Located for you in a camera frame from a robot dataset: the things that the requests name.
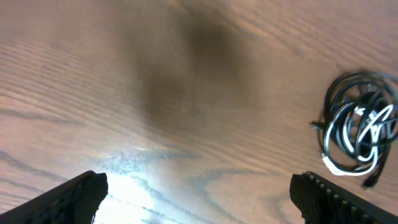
wooden surface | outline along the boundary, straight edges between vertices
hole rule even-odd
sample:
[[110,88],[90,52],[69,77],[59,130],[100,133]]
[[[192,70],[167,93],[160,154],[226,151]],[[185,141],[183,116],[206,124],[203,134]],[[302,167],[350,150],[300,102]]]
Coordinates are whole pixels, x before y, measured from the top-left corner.
[[0,213],[95,170],[97,223],[303,223],[312,170],[398,215],[397,150],[363,191],[308,125],[343,71],[398,73],[398,1],[28,2],[0,1]]

black cable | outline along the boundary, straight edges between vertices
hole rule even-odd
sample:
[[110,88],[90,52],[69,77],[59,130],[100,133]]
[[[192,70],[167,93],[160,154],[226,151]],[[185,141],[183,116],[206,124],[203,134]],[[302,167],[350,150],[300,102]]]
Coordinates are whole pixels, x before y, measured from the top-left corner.
[[[324,123],[312,123],[323,131],[322,156],[334,174],[361,175],[374,167],[363,183],[364,188],[376,185],[391,144],[398,138],[398,99],[389,82],[397,83],[398,77],[370,71],[343,74],[326,92]],[[328,148],[329,138],[357,165],[346,167],[334,161]]]

black grip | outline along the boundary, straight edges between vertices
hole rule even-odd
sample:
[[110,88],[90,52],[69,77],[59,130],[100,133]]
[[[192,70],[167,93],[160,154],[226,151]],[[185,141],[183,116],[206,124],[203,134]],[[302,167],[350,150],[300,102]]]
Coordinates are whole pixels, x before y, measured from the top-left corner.
[[306,223],[398,223],[398,217],[314,174],[294,174],[290,198]]
[[106,174],[87,171],[0,215],[2,224],[89,224],[108,194]]

